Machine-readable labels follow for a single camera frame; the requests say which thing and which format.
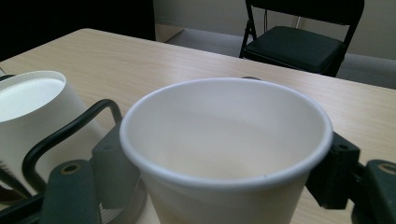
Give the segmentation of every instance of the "white cup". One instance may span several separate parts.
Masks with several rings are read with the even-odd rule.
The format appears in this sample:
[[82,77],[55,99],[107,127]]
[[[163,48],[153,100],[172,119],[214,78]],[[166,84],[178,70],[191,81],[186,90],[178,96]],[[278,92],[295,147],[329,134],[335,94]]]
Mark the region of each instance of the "white cup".
[[[32,193],[21,171],[27,152],[38,142],[80,116],[87,106],[64,75],[36,71],[0,81],[0,163]],[[48,180],[57,165],[76,159],[88,160],[93,147],[106,134],[96,121],[44,154],[37,172]]]
[[139,100],[120,141],[162,224],[286,224],[329,150],[332,124],[290,88],[209,78]]

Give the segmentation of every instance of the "tilted cup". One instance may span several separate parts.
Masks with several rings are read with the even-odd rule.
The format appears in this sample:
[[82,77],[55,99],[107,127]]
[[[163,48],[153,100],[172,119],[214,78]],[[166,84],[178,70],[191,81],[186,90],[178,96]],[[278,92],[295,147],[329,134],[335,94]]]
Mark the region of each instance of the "tilted cup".
[[[22,174],[23,158],[35,144],[86,109],[59,72],[35,71],[0,81],[0,162],[3,168],[35,194]],[[91,121],[44,154],[36,165],[37,172],[48,180],[50,171],[57,165],[76,159],[88,160],[105,133],[96,121]]]
[[140,99],[120,141],[162,224],[286,224],[329,150],[332,124],[290,88],[208,78]]

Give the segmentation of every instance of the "floor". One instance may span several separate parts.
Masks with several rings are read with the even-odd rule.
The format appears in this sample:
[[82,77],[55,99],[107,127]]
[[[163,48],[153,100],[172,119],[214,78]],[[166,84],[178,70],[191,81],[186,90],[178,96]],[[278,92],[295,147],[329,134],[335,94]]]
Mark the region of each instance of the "floor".
[[[183,29],[166,43],[238,57],[242,39],[237,35]],[[337,78],[396,90],[396,61],[347,54]]]

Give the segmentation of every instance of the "table surface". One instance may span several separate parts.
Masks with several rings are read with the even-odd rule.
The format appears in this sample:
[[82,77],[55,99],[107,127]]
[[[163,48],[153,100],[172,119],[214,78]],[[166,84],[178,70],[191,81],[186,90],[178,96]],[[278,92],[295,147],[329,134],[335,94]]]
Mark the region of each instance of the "table surface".
[[[317,101],[333,129],[361,149],[361,163],[396,162],[396,91],[91,29],[0,62],[6,74],[38,70],[63,73],[87,106],[112,99],[122,115],[146,94],[182,81],[209,77],[258,77]],[[110,129],[110,112],[98,117]],[[291,223],[351,223],[346,210],[320,208],[305,189]],[[139,223],[159,223],[149,203]]]

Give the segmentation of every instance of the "black chair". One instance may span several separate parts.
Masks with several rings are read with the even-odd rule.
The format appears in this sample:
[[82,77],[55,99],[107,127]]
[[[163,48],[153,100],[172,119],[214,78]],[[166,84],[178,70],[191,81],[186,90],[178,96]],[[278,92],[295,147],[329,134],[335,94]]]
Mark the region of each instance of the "black chair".
[[[246,0],[246,6],[248,20],[240,58],[335,77],[361,19],[364,0]],[[344,41],[340,41],[298,28],[275,26],[257,37],[254,7],[265,10],[264,29],[270,10],[348,25],[347,33]],[[248,43],[250,35],[253,40]]]

